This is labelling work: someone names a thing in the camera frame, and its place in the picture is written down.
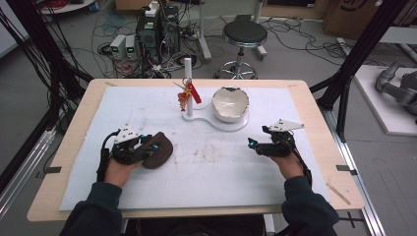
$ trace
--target black metal frame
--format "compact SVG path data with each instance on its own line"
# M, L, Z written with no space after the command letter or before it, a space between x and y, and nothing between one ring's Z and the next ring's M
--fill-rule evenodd
M34 42L43 58L48 63L51 82L50 85L48 85L50 92L50 107L20 150L1 173L0 194L6 189L42 133L56 125L56 122L59 119L60 107L65 102L65 99L76 100L83 96L85 89L81 87L78 78L83 79L87 83L93 79L92 76L72 66L64 58L41 15L38 13L36 6L33 5L35 4L35 1L6 0L6 2L9 4L10 8L30 36L30 39ZM9 31L9 33L31 60L28 52L25 50L25 43L15 32ZM67 92L68 97L61 96L61 86Z
M343 142L346 142L344 126L350 83L407 3L408 0L384 0L340 69L332 77L310 87L311 93L327 88L323 96L317 99L318 105L324 110L332 110L334 103L340 97L336 132Z

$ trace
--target cardboard box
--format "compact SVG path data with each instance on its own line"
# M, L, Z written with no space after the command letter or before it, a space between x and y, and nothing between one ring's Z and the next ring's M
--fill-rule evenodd
M278 6L264 3L261 15L299 19L322 19L328 9L328 0L316 0L314 7Z
M402 19L407 15L408 11L411 10L413 5L415 4L414 0L409 0L407 5L405 5L404 9L399 13L398 17L393 22L396 26L398 26L399 23L401 23ZM408 26L417 18L417 9L414 9L414 11L411 12L411 14L408 16L408 18L402 23L403 26Z
M149 6L151 0L116 0L117 10L140 10Z
M323 21L325 34L358 39L378 7L370 0L331 1Z

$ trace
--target white bowl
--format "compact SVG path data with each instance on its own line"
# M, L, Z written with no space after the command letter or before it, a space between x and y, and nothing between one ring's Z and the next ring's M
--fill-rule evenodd
M211 99L215 117L224 122L237 122L243 119L249 110L249 97L236 87L223 87L215 92Z

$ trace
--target table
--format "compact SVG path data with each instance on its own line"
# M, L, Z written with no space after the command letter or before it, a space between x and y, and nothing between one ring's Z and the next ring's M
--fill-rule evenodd
M196 87L220 88L235 86L240 88L288 88L293 97L300 119L305 124L310 146L317 157L323 177L328 184L331 205L335 209L359 209L364 206L363 199L348 171L338 171L336 165L345 165L328 126L320 112L309 88L302 81L283 80L199 80L194 79ZM30 221L66 220L69 212L59 211L66 190L74 160L83 144L84 136L92 117L109 86L121 87L175 87L172 80L93 80L83 97L80 107L62 141L51 166L62 166L61 172L47 174L30 207ZM280 206L223 206L205 208L165 208L122 210L123 217L164 217L185 215L222 215L243 213L276 213Z

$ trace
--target black stool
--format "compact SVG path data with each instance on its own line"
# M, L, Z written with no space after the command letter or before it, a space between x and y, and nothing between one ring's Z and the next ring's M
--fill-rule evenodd
M223 29L223 38L230 44L239 46L236 61L227 62L214 74L215 78L232 77L231 79L257 79L258 75L251 65L243 62L244 48L256 48L267 41L267 30L252 21L235 21L228 23Z

